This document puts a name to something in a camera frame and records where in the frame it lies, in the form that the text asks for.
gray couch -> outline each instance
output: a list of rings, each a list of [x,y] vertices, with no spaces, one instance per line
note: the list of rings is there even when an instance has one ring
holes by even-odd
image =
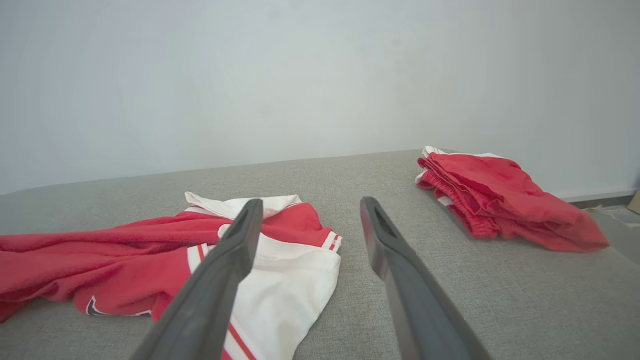
[[[344,237],[338,286],[296,359],[398,359],[359,201],[376,197],[496,359],[640,359],[640,268],[609,248],[474,240],[413,179],[420,151],[283,161],[46,186],[0,197],[3,234],[113,227],[212,199],[297,193]],[[91,317],[37,300],[0,325],[0,359],[126,359],[148,318]]]

garment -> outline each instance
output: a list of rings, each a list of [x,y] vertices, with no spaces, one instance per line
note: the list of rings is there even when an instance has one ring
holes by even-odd
[[[544,192],[518,164],[487,153],[447,154],[425,147],[419,187],[461,219],[475,238],[523,237],[550,250],[589,252],[609,242],[575,206]]]
[[[174,217],[112,229],[0,236],[0,320],[35,297],[88,315],[157,321],[249,199],[186,193]],[[342,238],[297,195],[263,200],[252,271],[240,283],[223,359],[291,359],[337,283]]]

baseboard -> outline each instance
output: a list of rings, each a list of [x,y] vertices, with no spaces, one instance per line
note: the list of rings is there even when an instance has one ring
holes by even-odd
[[[575,201],[570,204],[579,209],[586,208],[597,208],[599,206],[606,208],[607,206],[616,206],[616,205],[628,205],[633,199],[633,196],[617,196],[617,197],[608,197],[606,199],[595,199],[595,200],[585,200],[585,201]]]
[[[637,190],[624,190],[620,192],[609,192],[609,193],[589,193],[585,195],[575,195],[575,196],[559,196],[560,199],[563,199],[566,202],[582,202],[589,200],[600,200],[600,199],[611,199],[617,197],[626,197],[633,196]]]

clothing pile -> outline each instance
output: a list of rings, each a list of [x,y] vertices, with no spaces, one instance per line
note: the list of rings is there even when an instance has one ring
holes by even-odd
[[[36,297],[88,315],[160,319],[249,199],[186,192],[191,206],[112,229],[0,236],[0,322]],[[342,237],[297,195],[266,197],[253,268],[240,283],[222,359],[292,359],[335,289]]]
[[[609,242],[595,221],[546,193],[518,164],[498,155],[450,153],[427,146],[416,184],[433,190],[475,238],[523,237],[550,250],[589,252]]]

red stripe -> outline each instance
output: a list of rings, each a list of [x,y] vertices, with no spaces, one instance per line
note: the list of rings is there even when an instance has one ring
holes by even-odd
[[[202,244],[198,245],[198,253],[200,254],[200,261],[204,259],[204,252],[202,252]]]
[[[220,357],[220,360],[233,360],[233,359],[225,349],[222,349],[222,356]]]
[[[335,237],[333,238],[333,242],[331,243],[331,246],[329,246],[329,250],[333,250],[333,248],[335,247],[336,241],[338,241],[338,234],[336,234]]]
[[[242,341],[242,339],[240,338],[240,335],[237,333],[237,331],[234,329],[234,326],[231,325],[231,323],[229,323],[229,332],[231,332],[231,335],[236,340],[236,343],[240,345],[240,348],[242,349],[242,351],[244,351],[244,354],[247,356],[247,358],[249,360],[256,360],[255,356],[253,356],[253,354],[251,353],[251,350],[249,350],[249,348],[244,344],[244,341]]]

